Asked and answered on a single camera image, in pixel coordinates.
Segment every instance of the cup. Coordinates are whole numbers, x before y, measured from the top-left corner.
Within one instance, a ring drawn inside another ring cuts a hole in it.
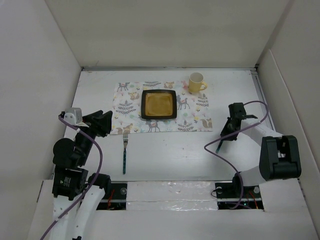
[[[208,85],[204,82],[204,76],[199,72],[194,72],[189,77],[189,91],[191,93],[196,93],[205,90]]]

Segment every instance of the placemat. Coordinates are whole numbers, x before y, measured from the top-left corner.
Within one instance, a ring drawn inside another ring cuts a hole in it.
[[[174,90],[177,99],[177,118],[145,120],[141,118],[143,90]],[[120,82],[114,88],[112,135],[153,132],[212,131],[209,101],[205,91],[191,93],[186,81]]]

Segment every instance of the square plate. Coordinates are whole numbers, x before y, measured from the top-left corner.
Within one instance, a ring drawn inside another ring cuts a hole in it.
[[[167,120],[177,118],[176,91],[165,89],[144,90],[141,99],[142,119]]]

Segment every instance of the red wire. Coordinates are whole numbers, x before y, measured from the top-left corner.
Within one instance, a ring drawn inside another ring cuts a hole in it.
[[[114,196],[114,193],[115,193],[115,190],[113,189],[112,192],[111,192],[111,196],[108,198],[108,207],[106,209],[110,208],[110,206],[111,206],[111,202],[110,201],[112,200],[112,197]]]
[[[258,208],[258,204],[257,204],[257,202],[256,202],[255,196],[254,196],[250,191],[249,191],[249,194],[253,197],[254,204],[255,204],[255,208],[256,208],[256,209],[259,209],[259,208]]]

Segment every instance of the mug handle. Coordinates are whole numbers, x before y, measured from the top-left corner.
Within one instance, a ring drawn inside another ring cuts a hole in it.
[[[204,88],[200,88],[200,91],[205,90],[208,87],[208,85],[205,82],[202,82],[201,84],[204,85]]]

